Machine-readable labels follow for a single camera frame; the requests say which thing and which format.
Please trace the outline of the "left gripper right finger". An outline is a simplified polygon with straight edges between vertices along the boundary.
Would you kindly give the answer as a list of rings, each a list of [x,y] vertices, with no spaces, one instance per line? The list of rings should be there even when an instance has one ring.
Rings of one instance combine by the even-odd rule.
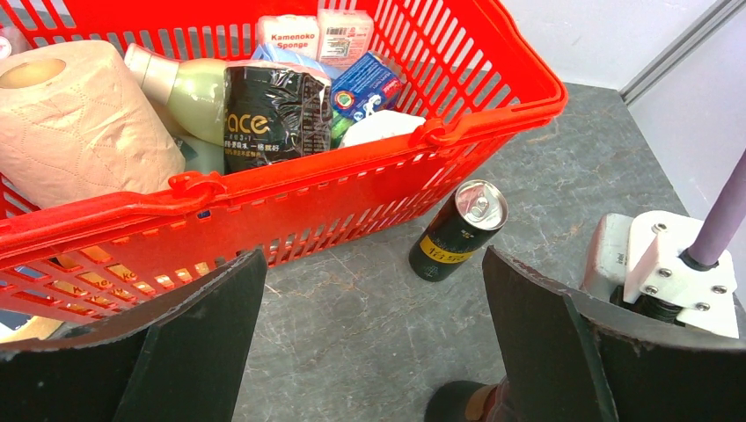
[[[743,341],[598,300],[494,248],[482,268],[523,420],[744,420]]]

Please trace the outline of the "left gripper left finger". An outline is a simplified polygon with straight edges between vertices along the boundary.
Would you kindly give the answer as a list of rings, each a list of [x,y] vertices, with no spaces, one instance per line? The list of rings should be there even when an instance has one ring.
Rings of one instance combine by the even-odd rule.
[[[59,337],[2,344],[2,420],[230,420],[266,276],[245,253]]]

